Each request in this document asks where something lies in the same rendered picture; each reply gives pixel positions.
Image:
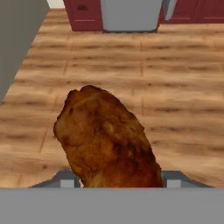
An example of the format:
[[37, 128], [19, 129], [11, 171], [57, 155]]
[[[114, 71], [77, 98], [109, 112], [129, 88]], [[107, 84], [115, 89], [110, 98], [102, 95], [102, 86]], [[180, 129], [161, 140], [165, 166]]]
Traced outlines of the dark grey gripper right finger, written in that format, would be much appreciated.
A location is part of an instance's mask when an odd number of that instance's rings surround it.
[[206, 185], [188, 178], [181, 171], [161, 171], [161, 175], [164, 181], [164, 186], [166, 188], [194, 188], [194, 187], [211, 188], [210, 185]]

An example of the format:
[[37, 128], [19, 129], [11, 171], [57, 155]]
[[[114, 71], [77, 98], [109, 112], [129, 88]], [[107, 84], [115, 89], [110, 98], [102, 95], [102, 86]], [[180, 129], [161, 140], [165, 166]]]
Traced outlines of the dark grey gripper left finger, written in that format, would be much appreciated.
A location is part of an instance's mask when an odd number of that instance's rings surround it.
[[35, 188], [80, 188], [79, 178], [70, 170], [58, 171], [51, 179], [34, 185]]

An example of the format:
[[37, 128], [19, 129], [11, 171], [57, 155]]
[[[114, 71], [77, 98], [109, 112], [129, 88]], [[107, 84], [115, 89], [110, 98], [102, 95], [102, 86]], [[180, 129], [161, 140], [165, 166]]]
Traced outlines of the brown roasted chicken drumstick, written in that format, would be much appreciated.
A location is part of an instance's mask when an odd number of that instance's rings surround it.
[[106, 90], [70, 91], [53, 133], [85, 187], [165, 185], [144, 127]]

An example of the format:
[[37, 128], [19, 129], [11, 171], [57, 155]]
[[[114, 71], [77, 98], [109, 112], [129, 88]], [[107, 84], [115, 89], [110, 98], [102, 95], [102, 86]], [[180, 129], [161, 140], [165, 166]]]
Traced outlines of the grey counter side panel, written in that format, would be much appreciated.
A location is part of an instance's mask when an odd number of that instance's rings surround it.
[[46, 0], [0, 0], [0, 102], [49, 9]]

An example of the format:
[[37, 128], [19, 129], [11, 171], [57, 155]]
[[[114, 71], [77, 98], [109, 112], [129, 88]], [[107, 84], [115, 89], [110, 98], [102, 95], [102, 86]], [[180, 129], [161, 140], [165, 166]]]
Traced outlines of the grey fridge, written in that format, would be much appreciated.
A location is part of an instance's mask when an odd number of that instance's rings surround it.
[[163, 0], [101, 0], [106, 32], [154, 32]]

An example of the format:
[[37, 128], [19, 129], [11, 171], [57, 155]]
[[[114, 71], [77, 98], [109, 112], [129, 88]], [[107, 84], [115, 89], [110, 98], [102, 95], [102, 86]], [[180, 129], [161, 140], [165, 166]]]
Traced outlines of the grey fridge door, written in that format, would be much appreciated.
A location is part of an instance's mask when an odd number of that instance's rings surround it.
[[163, 0], [164, 19], [166, 21], [172, 18], [177, 1], [178, 0]]

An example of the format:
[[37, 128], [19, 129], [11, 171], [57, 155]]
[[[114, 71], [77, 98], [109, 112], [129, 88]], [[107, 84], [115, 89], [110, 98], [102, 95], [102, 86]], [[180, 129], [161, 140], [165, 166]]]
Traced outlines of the dark red cabinet run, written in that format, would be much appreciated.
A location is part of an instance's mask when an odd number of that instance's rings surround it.
[[224, 0], [177, 0], [172, 17], [166, 21], [160, 11], [160, 24], [224, 24]]
[[72, 30], [101, 32], [102, 7], [100, 0], [63, 0]]

